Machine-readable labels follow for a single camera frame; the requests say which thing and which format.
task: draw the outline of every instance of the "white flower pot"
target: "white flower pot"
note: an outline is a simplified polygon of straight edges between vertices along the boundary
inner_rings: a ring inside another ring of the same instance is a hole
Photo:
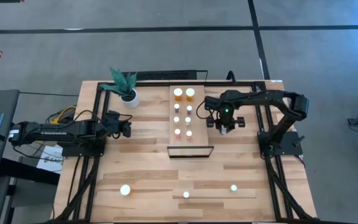
[[[137,107],[137,105],[139,105],[139,95],[137,94],[135,89],[134,89],[134,92],[135,92],[135,98],[131,101],[124,101],[121,98],[121,96],[119,97],[127,109],[133,109],[133,108]]]

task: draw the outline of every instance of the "wooden table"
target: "wooden table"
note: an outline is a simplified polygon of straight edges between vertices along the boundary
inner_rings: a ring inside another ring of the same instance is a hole
[[[97,83],[83,82],[76,114],[92,110]],[[268,90],[284,89],[282,82],[265,83]],[[218,97],[229,88],[251,91],[250,87],[243,86],[206,86],[205,92],[206,95]],[[134,110],[125,109],[116,95],[110,97],[109,110],[134,116],[131,120],[132,137],[107,140],[99,164],[92,222],[275,220],[265,162],[259,157],[256,135],[259,127],[254,106],[243,106],[234,114],[235,117],[238,115],[245,118],[245,128],[236,128],[225,136],[214,128],[208,129],[209,144],[215,146],[211,157],[170,159],[167,153],[169,87],[137,87],[136,90],[140,95],[140,105]],[[261,109],[265,127],[268,127],[266,114],[263,107]],[[80,119],[89,119],[90,116],[84,113]],[[272,107],[272,116],[277,123],[283,115]],[[288,189],[305,211],[315,217],[302,163],[294,156],[282,156],[282,161]],[[57,215],[66,206],[75,162],[75,157],[65,159],[54,203]],[[78,186],[81,163],[82,159],[72,195]],[[123,184],[129,184],[133,189],[130,196],[120,195],[119,189]],[[232,184],[238,186],[237,192],[229,190]],[[184,191],[190,193],[190,198],[182,197]],[[281,214],[285,217],[278,188],[277,192]],[[87,196],[85,192],[80,218],[85,214]]]

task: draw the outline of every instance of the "wooden tray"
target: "wooden tray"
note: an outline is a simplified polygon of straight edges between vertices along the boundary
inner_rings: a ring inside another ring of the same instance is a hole
[[[175,100],[173,94],[174,89],[181,88],[183,91],[181,101]],[[195,90],[194,100],[189,102],[186,99],[186,90],[192,88]],[[206,120],[199,119],[196,115],[197,107],[204,101],[205,92],[204,86],[170,86],[170,135],[168,153],[170,157],[193,156],[193,157],[208,157],[213,149],[213,146],[208,145],[208,132],[206,127]],[[175,112],[174,104],[178,103],[179,113]],[[190,115],[187,115],[187,106],[192,106],[193,110]],[[201,105],[198,114],[200,117],[206,117],[206,111]],[[173,122],[174,117],[179,117],[179,125],[176,126]],[[185,118],[191,118],[190,126],[186,126]],[[181,138],[175,136],[175,130],[180,129]],[[191,139],[187,140],[186,132],[193,133]]]

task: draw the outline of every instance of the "potted plant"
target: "potted plant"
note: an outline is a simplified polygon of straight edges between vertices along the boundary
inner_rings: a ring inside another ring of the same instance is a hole
[[[137,73],[135,75],[129,73],[125,76],[120,70],[114,70],[113,68],[110,68],[110,72],[115,85],[102,84],[100,87],[119,95],[126,108],[132,109],[137,107],[139,95],[134,89]]]

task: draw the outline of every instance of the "green plant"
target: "green plant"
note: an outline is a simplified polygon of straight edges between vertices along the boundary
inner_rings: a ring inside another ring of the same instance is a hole
[[[135,75],[130,75],[129,73],[125,76],[120,70],[114,70],[111,67],[110,72],[115,85],[102,84],[100,87],[104,88],[105,90],[112,91],[121,97],[131,96],[132,90],[136,85],[137,72]]]

